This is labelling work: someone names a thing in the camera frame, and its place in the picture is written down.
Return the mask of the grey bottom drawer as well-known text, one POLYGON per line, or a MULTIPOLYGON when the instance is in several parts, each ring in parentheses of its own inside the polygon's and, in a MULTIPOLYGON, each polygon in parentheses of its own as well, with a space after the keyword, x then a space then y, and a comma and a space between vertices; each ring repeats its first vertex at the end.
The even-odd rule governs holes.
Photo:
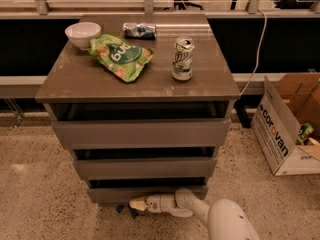
POLYGON ((208 186, 204 177, 90 180, 88 195, 98 204, 126 204, 130 199, 152 194, 174 194, 179 188, 191 190, 204 199, 208 186))

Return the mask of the grey drawer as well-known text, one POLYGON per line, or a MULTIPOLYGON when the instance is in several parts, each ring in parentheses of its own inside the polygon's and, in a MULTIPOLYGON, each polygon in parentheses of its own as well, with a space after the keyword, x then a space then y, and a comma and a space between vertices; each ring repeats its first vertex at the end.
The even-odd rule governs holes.
POLYGON ((216 147, 231 123, 232 101, 51 103, 45 108, 66 149, 216 147))
POLYGON ((191 190, 204 199, 208 186, 204 177, 90 180, 88 195, 98 204, 126 204, 130 199, 152 194, 174 194, 179 188, 191 190))
POLYGON ((76 150, 73 165, 83 180, 164 179, 212 175, 212 147, 76 150))

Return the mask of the grey middle drawer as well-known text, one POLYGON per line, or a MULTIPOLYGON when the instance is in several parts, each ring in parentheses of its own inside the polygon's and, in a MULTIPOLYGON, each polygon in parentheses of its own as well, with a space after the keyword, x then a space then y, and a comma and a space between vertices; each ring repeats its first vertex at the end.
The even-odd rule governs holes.
POLYGON ((212 175, 212 147, 76 150, 73 165, 83 180, 164 179, 212 175))

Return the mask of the grey drawer cabinet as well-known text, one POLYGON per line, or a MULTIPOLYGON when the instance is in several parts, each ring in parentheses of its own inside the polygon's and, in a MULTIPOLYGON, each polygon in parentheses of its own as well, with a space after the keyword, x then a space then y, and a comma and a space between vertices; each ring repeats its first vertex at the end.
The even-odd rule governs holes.
POLYGON ((140 46, 154 52, 138 79, 120 80, 87 52, 67 44, 36 95, 44 106, 51 103, 182 103, 232 101, 240 92, 203 15, 108 15, 96 16, 103 31, 121 33, 126 22, 149 22, 157 26, 153 41, 140 46), (190 37, 195 49, 192 77, 179 81, 172 76, 174 44, 190 37))

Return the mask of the grey top drawer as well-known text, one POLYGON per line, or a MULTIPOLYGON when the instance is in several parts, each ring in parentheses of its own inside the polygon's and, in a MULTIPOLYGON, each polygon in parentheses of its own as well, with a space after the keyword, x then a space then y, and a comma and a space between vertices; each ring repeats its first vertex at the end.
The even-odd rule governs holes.
POLYGON ((45 108, 66 149, 216 147, 231 123, 232 101, 51 103, 45 108))

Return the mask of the white green soda can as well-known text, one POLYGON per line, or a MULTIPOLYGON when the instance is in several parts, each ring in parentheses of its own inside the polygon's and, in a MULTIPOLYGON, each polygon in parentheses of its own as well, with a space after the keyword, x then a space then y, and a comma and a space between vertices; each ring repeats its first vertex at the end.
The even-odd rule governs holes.
POLYGON ((192 57, 194 43, 190 37, 178 37, 174 44, 172 76, 179 81, 188 81, 192 77, 192 57))

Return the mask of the green snack bag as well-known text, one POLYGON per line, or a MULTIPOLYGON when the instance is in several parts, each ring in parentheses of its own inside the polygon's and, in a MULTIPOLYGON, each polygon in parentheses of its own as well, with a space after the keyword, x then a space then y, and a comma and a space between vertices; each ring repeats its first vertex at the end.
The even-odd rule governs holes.
POLYGON ((107 33, 90 40, 88 53, 126 83, 134 82, 151 61, 154 52, 107 33))

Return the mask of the white bowl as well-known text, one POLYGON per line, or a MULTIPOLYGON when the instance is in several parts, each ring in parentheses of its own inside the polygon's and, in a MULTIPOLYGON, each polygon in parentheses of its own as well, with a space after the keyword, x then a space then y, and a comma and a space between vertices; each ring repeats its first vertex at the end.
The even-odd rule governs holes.
POLYGON ((79 49, 86 50, 90 40, 101 35, 101 27, 93 22, 79 22, 65 29, 69 41, 79 49))

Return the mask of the green can in box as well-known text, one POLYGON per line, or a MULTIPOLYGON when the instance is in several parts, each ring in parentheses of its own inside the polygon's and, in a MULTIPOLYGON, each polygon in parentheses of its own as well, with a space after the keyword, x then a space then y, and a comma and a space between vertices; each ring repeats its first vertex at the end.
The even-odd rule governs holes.
POLYGON ((305 122, 301 125, 296 144, 303 145, 304 142, 313 134, 314 127, 311 123, 305 122))

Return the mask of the white cardboard box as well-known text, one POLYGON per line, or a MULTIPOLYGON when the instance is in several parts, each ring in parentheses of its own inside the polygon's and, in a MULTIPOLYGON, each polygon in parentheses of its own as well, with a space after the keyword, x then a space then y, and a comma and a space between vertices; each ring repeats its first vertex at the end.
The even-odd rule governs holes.
POLYGON ((251 126, 274 175, 319 174, 320 74, 286 74, 275 83, 265 79, 251 126), (297 145, 305 122, 314 132, 297 145))

